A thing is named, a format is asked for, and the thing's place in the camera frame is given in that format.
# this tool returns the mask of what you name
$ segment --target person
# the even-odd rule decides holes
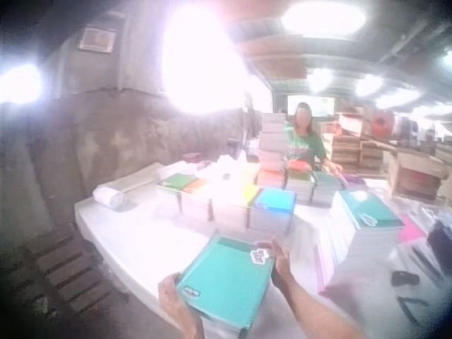
[[[273,284],[282,292],[297,322],[308,338],[361,339],[364,336],[345,319],[306,292],[290,272],[290,257],[275,240],[259,244],[275,254]],[[178,323],[184,339],[204,339],[201,318],[177,294],[175,281],[179,273],[166,277],[158,287],[162,308]]]
[[[286,160],[304,160],[312,170],[314,158],[317,157],[329,172],[333,174],[342,172],[342,166],[331,162],[326,157],[325,146],[320,136],[312,130],[312,111],[307,103],[300,102],[297,105],[294,126],[288,129],[287,133],[290,145],[285,155]]]

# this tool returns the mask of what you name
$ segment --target cardboard box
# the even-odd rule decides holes
[[[433,203],[441,180],[447,176],[446,164],[435,157],[421,153],[391,156],[388,183],[395,196]]]

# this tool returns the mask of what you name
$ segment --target blue notebook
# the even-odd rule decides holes
[[[283,189],[264,188],[254,199],[253,207],[262,210],[291,214],[295,208],[295,192]]]
[[[402,220],[375,194],[366,191],[338,192],[361,228],[402,227]]]
[[[184,271],[177,290],[204,317],[248,331],[266,292],[274,258],[254,245],[214,237]]]

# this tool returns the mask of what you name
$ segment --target woman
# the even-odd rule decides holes
[[[342,172],[342,166],[331,162],[326,157],[325,147],[320,136],[312,131],[312,111],[307,103],[300,102],[297,105],[294,126],[287,132],[290,142],[289,151],[286,154],[287,160],[306,161],[312,169],[314,168],[314,158],[317,157],[331,173]]]

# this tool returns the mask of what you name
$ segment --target green shirt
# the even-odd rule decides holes
[[[299,136],[294,128],[288,129],[289,151],[286,160],[304,160],[314,166],[314,158],[320,161],[326,159],[326,151],[320,136],[312,131],[308,136]]]

